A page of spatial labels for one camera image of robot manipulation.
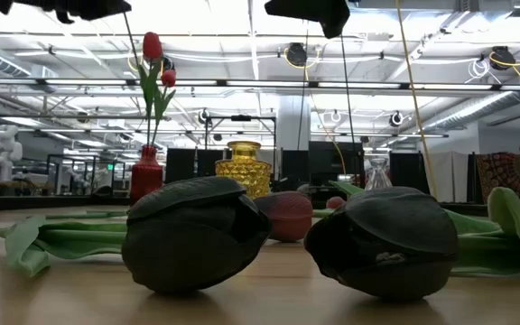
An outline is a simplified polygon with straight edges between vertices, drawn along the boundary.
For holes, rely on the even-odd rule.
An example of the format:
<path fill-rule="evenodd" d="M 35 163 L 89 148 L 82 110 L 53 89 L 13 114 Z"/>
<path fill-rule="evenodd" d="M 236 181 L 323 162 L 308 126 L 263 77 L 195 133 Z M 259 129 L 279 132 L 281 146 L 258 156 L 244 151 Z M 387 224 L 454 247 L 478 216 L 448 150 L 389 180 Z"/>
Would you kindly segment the black partition panel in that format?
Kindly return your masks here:
<path fill-rule="evenodd" d="M 389 154 L 389 178 L 393 186 L 410 187 L 429 194 L 423 155 L 418 153 Z"/>
<path fill-rule="evenodd" d="M 283 190 L 297 190 L 310 181 L 309 152 L 283 151 L 282 161 Z"/>
<path fill-rule="evenodd" d="M 364 175 L 364 150 L 361 143 L 309 142 L 309 169 L 312 185 L 339 181 L 340 175 Z"/>
<path fill-rule="evenodd" d="M 194 177 L 194 149 L 169 148 L 166 154 L 165 182 L 188 180 Z"/>

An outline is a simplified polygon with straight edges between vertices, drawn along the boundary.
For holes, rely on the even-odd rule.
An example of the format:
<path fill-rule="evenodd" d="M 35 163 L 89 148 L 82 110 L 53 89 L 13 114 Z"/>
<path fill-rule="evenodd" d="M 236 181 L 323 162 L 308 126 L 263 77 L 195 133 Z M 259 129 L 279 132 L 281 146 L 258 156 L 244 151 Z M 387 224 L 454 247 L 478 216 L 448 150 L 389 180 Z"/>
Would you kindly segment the black artificial tulip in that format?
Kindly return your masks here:
<path fill-rule="evenodd" d="M 482 219 L 414 188 L 336 186 L 347 202 L 311 227 L 304 247 L 324 276 L 344 286 L 415 301 L 453 275 L 520 274 L 520 198 L 508 188 L 490 192 Z"/>
<path fill-rule="evenodd" d="M 224 176 L 176 181 L 139 199 L 124 223 L 44 216 L 0 228 L 10 267 L 34 277 L 50 256 L 120 254 L 133 280 L 162 294 L 203 290 L 250 265 L 269 237 L 269 218 Z"/>

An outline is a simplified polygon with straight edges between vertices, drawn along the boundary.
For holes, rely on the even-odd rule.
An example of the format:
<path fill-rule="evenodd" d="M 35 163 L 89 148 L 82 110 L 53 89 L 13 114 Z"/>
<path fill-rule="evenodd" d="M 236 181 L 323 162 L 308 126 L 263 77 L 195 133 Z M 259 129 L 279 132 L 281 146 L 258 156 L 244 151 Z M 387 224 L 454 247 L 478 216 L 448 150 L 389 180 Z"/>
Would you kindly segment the white curtain panel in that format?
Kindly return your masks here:
<path fill-rule="evenodd" d="M 431 195 L 439 202 L 464 203 L 467 201 L 469 156 L 465 153 L 446 152 L 429 154 L 434 183 L 426 176 Z"/>

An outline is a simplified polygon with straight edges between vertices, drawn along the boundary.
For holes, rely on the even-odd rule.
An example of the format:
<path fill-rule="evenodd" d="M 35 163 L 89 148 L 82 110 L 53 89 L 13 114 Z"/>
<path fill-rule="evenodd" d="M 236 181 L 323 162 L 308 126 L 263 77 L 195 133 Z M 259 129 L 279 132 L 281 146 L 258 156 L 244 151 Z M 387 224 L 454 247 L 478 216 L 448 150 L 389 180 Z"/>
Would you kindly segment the red ribbed glass vase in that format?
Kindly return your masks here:
<path fill-rule="evenodd" d="M 144 145 L 138 163 L 132 167 L 130 205 L 163 185 L 163 167 L 156 160 L 157 148 Z"/>

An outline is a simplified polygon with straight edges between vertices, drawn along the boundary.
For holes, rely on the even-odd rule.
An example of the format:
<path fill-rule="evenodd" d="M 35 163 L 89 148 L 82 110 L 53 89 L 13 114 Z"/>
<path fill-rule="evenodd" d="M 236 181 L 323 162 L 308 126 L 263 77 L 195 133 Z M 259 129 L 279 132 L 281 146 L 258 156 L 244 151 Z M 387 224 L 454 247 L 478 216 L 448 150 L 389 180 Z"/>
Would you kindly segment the yellow textured glass vase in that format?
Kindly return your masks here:
<path fill-rule="evenodd" d="M 238 181 L 246 188 L 251 199 L 266 196 L 270 190 L 271 171 L 269 162 L 256 159 L 261 144 L 252 141 L 233 141 L 227 144 L 231 158 L 215 162 L 216 174 Z"/>

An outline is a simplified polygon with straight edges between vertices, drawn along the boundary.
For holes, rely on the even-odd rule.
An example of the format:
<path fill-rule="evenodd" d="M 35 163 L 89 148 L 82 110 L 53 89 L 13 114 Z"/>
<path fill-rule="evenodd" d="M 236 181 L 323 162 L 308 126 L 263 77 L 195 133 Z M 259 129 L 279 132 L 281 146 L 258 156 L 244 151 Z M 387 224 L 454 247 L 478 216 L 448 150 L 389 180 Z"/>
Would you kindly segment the black aluminium table frame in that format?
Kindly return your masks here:
<path fill-rule="evenodd" d="M 35 197 L 0 197 L 0 210 L 10 209 L 48 209 L 83 206 L 128 206 L 128 198 L 94 196 L 35 196 Z M 485 205 L 468 203 L 440 203 L 448 210 L 476 217 L 488 215 Z"/>

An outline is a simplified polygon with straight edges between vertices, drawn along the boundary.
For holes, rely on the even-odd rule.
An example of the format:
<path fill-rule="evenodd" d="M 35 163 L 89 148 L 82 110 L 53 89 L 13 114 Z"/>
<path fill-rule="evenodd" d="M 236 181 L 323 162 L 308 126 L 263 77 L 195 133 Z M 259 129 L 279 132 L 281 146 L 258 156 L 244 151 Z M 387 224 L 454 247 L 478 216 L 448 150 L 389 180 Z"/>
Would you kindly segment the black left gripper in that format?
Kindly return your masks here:
<path fill-rule="evenodd" d="M 23 5 L 41 8 L 44 12 L 54 11 L 61 23 L 74 23 L 70 15 L 79 15 L 83 8 L 83 19 L 88 21 L 115 14 L 130 12 L 132 6 L 126 0 L 14 0 Z"/>

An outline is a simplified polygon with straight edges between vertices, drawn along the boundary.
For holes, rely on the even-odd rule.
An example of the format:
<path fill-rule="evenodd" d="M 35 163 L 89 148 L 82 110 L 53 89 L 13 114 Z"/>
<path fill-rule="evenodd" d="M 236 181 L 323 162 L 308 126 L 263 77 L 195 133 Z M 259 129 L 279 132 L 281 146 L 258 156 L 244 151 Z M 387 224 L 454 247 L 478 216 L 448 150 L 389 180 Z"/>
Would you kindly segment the clear glass vase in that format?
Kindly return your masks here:
<path fill-rule="evenodd" d="M 365 190 L 376 190 L 392 187 L 392 182 L 386 173 L 387 163 L 388 160 L 386 158 L 375 158 L 370 161 L 371 169 L 368 175 Z"/>

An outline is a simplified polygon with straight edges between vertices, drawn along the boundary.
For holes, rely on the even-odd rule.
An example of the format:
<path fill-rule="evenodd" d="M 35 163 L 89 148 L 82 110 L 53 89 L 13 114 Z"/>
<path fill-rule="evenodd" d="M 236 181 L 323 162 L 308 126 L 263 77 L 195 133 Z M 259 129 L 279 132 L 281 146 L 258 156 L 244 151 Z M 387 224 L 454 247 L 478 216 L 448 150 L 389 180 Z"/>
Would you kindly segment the red patterned fabric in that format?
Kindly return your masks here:
<path fill-rule="evenodd" d="M 520 154 L 500 152 L 476 156 L 482 199 L 496 187 L 512 190 L 520 198 Z"/>

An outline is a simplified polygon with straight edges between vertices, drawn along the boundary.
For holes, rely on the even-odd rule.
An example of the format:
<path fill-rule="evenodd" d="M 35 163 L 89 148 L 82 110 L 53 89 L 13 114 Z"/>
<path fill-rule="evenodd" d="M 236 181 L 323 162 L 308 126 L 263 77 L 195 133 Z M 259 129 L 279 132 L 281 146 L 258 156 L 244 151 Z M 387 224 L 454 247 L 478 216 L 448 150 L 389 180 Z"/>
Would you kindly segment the red artificial tulip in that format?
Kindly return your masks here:
<path fill-rule="evenodd" d="M 161 82 L 163 84 L 163 92 L 161 92 L 158 88 L 155 90 L 154 94 L 154 119 L 155 126 L 153 129 L 152 136 L 152 145 L 155 145 L 155 138 L 157 136 L 157 131 L 159 125 L 163 119 L 163 114 L 169 106 L 171 100 L 175 96 L 175 83 L 176 83 L 176 71 L 175 70 L 166 70 L 161 75 Z"/>
<path fill-rule="evenodd" d="M 143 58 L 148 64 L 148 70 L 140 64 L 138 71 L 140 74 L 140 86 L 146 104 L 147 132 L 152 136 L 152 140 L 148 144 L 155 145 L 157 129 L 163 115 L 162 93 L 157 85 L 157 79 L 162 69 L 163 49 L 159 36 L 156 33 L 147 32 L 144 35 Z"/>

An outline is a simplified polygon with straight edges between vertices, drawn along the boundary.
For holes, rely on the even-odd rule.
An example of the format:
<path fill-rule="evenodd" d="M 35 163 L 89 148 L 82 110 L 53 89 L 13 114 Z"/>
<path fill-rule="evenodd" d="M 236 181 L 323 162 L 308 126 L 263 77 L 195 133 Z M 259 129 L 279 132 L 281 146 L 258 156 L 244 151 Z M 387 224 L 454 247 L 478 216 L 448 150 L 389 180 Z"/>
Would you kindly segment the black gantry frame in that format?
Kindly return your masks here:
<path fill-rule="evenodd" d="M 277 142 L 277 118 L 275 116 L 248 116 L 248 115 L 233 115 L 233 116 L 205 116 L 204 117 L 204 149 L 209 149 L 209 135 L 212 130 L 214 130 L 218 125 L 220 125 L 224 120 L 229 119 L 232 122 L 251 122 L 251 121 L 259 121 L 260 124 L 266 128 L 273 136 L 273 147 L 276 147 Z M 210 127 L 209 123 L 213 120 L 218 120 L 218 123 L 215 126 Z M 266 124 L 265 120 L 271 121 L 274 124 L 274 129 L 271 130 Z"/>

